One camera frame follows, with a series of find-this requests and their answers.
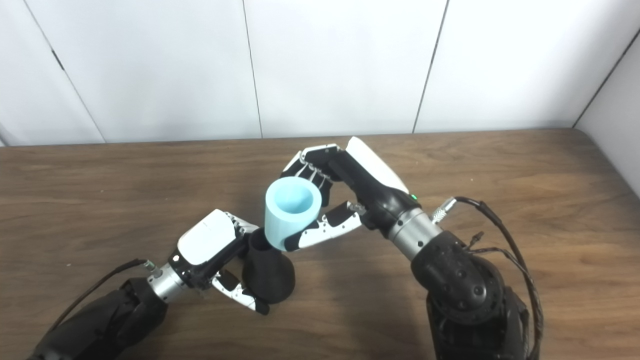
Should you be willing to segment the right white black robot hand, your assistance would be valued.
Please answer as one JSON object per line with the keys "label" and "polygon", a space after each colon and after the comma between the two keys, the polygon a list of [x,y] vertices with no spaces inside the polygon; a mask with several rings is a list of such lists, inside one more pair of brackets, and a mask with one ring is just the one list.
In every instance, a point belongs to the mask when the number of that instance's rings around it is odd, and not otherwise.
{"label": "right white black robot hand", "polygon": [[322,207],[329,204],[330,190],[336,182],[345,183],[356,198],[287,235],[283,248],[288,252],[336,239],[361,226],[379,231],[402,248],[404,241],[400,234],[410,218],[421,210],[405,183],[358,137],[352,137],[346,148],[332,143],[300,150],[285,166],[281,177],[311,182],[320,192]]}

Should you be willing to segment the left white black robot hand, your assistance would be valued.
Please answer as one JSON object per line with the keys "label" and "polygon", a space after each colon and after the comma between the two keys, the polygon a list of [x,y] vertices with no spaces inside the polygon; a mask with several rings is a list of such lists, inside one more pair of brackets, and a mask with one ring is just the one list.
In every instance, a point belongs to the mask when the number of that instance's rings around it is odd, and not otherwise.
{"label": "left white black robot hand", "polygon": [[152,285],[165,303],[171,303],[187,289],[216,289],[253,312],[266,316],[270,306],[225,269],[249,251],[250,235],[258,226],[221,209],[215,209],[186,231],[167,258]]}

